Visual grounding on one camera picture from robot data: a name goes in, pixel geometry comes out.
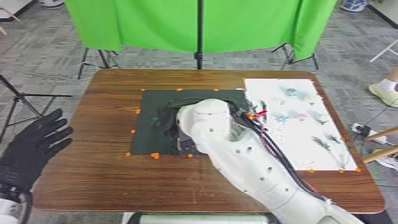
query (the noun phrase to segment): gray carpet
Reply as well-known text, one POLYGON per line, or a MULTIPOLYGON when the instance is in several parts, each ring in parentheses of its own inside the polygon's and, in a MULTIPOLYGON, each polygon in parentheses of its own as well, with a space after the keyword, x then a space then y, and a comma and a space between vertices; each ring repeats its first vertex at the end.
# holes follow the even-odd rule
MULTIPOLYGON (((84 77, 77 81, 77 68, 84 53, 75 26, 67 9, 47 10, 36 5, 22 15, 24 22, 3 23, 10 36, 0 35, 0 73, 6 75, 19 89, 29 93, 74 94, 72 99, 58 100, 54 108, 61 107, 67 116, 74 112, 90 84, 97 68, 88 67, 84 77)), ((388 75, 398 58, 386 54, 374 64, 370 59, 398 38, 398 30, 392 28, 372 11, 347 14, 337 9, 317 51, 321 70, 315 71, 312 61, 289 66, 290 70, 317 73, 328 95, 342 116, 344 123, 367 123, 386 108, 379 99, 370 95, 367 87, 388 75)), ((283 54, 273 54, 273 49, 207 54, 207 69, 257 69, 280 70, 283 54)), ((100 63, 99 55, 91 54, 91 61, 100 63)), ((123 68, 194 69, 193 54, 171 53, 127 47, 118 56, 123 68)), ((33 99, 36 105, 45 105, 43 99, 33 99)), ((11 106, 11 93, 0 87, 0 123, 4 122, 11 106)), ((19 118, 29 116, 26 108, 19 107, 19 118)), ((390 109, 372 122, 377 130, 398 124, 397 109, 390 109)), ((22 127, 11 128, 6 143, 22 127)), ((358 140, 365 154, 379 145, 358 140)), ((398 223, 398 173, 377 163, 369 165, 374 178, 386 195, 386 207, 395 223, 398 223)), ((31 223, 42 224, 115 224, 122 222, 118 213, 56 213, 36 211, 31 223)))

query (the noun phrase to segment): orange tape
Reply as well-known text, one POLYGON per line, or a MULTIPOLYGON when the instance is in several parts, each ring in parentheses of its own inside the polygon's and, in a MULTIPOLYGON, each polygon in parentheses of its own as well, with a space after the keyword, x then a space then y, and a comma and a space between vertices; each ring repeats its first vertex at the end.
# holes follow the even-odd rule
POLYGON ((161 159, 161 153, 159 152, 152 153, 152 157, 154 159, 161 159))

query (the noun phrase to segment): black cloth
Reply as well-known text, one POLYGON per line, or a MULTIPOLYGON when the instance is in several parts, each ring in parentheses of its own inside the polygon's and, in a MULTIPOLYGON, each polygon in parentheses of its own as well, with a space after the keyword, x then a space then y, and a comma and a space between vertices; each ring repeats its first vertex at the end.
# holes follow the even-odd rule
MULTIPOLYGON (((134 155, 150 155, 154 152, 159 152, 162 155, 180 154, 177 142, 173 142, 164 133, 162 125, 166 125, 168 121, 161 122, 159 111, 168 106, 193 104, 205 99, 234 101, 242 108, 248 108, 246 93, 242 90, 184 90, 180 92, 175 90, 154 90, 145 92, 141 114, 136 121, 134 155)), ((178 109, 171 109, 170 112, 173 117, 178 109)))

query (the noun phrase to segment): green backdrop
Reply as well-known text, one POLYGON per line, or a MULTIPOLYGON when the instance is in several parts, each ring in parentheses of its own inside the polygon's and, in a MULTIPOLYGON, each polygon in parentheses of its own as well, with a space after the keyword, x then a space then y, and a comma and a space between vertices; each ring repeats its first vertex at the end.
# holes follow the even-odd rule
MULTIPOLYGON (((205 0, 205 52, 290 43, 314 55, 338 0, 205 0)), ((67 0, 84 46, 196 52, 198 0, 67 0)))

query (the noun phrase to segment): metal stand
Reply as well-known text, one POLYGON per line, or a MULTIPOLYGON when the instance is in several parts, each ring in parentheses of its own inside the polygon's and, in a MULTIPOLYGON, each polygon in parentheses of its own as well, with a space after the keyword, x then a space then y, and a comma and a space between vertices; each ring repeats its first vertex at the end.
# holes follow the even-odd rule
MULTIPOLYGON (((83 58, 83 64, 81 64, 81 70, 79 70, 79 79, 83 79, 83 73, 84 73, 84 66, 99 66, 95 64, 91 64, 86 59, 88 59, 88 54, 90 54, 90 48, 86 48, 84 50, 84 58, 83 58)), ((104 60, 104 66, 99 66, 102 69, 111 69, 115 67, 122 67, 115 61, 115 65, 109 66, 109 62, 107 62, 107 59, 106 59, 106 56, 104 56, 104 50, 99 50, 99 54, 100 54, 100 57, 102 57, 102 60, 104 60)))
POLYGON ((306 61, 308 59, 314 59, 314 62, 315 62, 315 69, 317 69, 317 70, 321 69, 321 65, 319 65, 319 60, 317 60, 315 54, 314 54, 312 57, 308 57, 306 59, 296 61, 296 51, 292 50, 290 53, 289 53, 287 43, 285 43, 283 45, 280 45, 280 47, 273 50, 273 53, 276 53, 280 49, 283 49, 285 57, 287 57, 287 61, 285 61, 282 70, 285 70, 287 65, 294 65, 294 64, 298 64, 299 62, 306 61))
POLYGON ((4 135, 6 135, 6 131, 8 131, 8 128, 33 120, 36 120, 38 118, 42 118, 47 114, 47 111, 51 109, 51 106, 52 106, 52 103, 54 103, 54 100, 58 97, 72 97, 72 95, 52 95, 52 94, 27 94, 27 93, 22 93, 19 92, 15 86, 11 85, 8 79, 4 78, 4 76, 0 75, 0 82, 6 86, 6 88, 10 89, 10 91, 13 92, 15 94, 15 99, 13 99, 13 105, 11 105, 11 110, 10 110, 10 115, 8 115, 8 119, 6 119, 6 124, 4 124, 4 129, 3 129, 3 134, 0 134, 0 143, 3 143, 3 140, 4 140, 4 135), (35 105, 31 104, 29 100, 27 100, 27 96, 38 96, 38 97, 51 97, 51 102, 47 104, 47 107, 43 109, 43 111, 40 112, 35 105), (17 110, 17 104, 19 102, 24 103, 24 105, 27 106, 29 110, 35 112, 36 116, 22 121, 17 121, 15 123, 11 123, 11 118, 13 118, 13 115, 15 115, 15 110, 17 110))
POLYGON ((203 70, 203 10, 205 0, 198 0, 198 52, 194 54, 198 70, 203 70))
POLYGON ((385 53, 390 51, 397 56, 398 56, 398 52, 393 50, 395 45, 398 44, 398 40, 393 42, 393 44, 390 44, 390 46, 385 48, 383 52, 377 54, 377 56, 372 58, 370 63, 381 58, 381 56, 385 55, 385 53))

